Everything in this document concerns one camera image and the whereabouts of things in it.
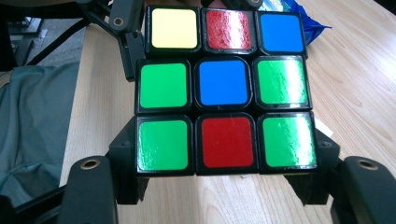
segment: rubik's cube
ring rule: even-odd
[[[150,6],[145,28],[134,175],[318,168],[298,14]]]

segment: gray cloth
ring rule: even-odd
[[[77,74],[19,67],[0,89],[0,194],[14,206],[59,186]]]

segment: yellow sticker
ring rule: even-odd
[[[157,49],[194,49],[196,14],[190,9],[155,8],[152,11],[152,45]]]

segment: wooden table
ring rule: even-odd
[[[396,175],[396,17],[371,0],[300,0],[332,26],[309,47],[314,112],[334,131],[341,158],[363,156]],[[64,154],[71,165],[104,155],[134,113],[119,47],[87,29]],[[145,201],[119,206],[120,223],[329,223],[327,205],[302,206],[281,175],[152,178]]]

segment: blue sticker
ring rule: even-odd
[[[248,101],[247,74],[243,62],[204,62],[199,69],[203,105],[241,105]]]
[[[263,14],[260,20],[265,50],[296,53],[304,50],[302,28],[297,16]]]

